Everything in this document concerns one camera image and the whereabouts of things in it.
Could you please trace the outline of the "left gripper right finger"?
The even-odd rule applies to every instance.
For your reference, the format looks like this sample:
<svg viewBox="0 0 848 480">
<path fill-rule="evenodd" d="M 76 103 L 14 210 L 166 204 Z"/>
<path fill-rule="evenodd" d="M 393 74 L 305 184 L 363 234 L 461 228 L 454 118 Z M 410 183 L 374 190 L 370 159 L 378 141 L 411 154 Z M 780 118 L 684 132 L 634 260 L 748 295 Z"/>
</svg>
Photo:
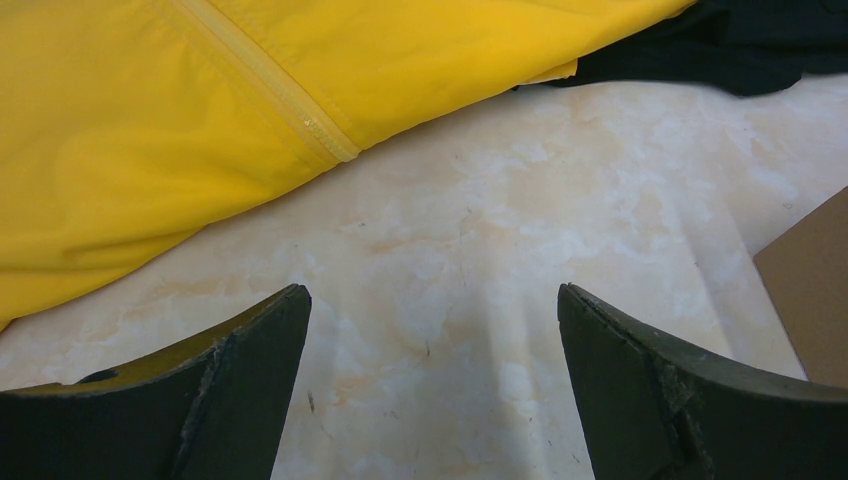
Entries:
<svg viewBox="0 0 848 480">
<path fill-rule="evenodd" d="M 574 284 L 561 341 L 598 479 L 843 479 L 847 393 L 717 355 Z"/>
</svg>

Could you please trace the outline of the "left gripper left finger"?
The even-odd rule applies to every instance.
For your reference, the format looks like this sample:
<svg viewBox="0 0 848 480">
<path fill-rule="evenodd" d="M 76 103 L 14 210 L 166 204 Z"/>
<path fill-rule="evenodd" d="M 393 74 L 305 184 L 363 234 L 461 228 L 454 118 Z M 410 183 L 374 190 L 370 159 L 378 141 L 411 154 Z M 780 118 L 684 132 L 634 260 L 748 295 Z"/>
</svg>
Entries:
<svg viewBox="0 0 848 480">
<path fill-rule="evenodd" d="M 312 300 L 293 284 L 73 384 L 1 394 L 5 479 L 267 479 Z"/>
</svg>

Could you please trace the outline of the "brown cardboard box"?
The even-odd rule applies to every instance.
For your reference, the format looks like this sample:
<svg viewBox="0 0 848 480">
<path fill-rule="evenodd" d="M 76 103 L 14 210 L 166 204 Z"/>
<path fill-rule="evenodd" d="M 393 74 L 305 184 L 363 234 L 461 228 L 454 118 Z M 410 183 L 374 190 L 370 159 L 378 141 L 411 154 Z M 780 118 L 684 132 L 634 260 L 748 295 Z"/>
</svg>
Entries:
<svg viewBox="0 0 848 480">
<path fill-rule="evenodd" d="M 754 256 L 807 376 L 847 386 L 847 190 L 842 189 Z"/>
</svg>

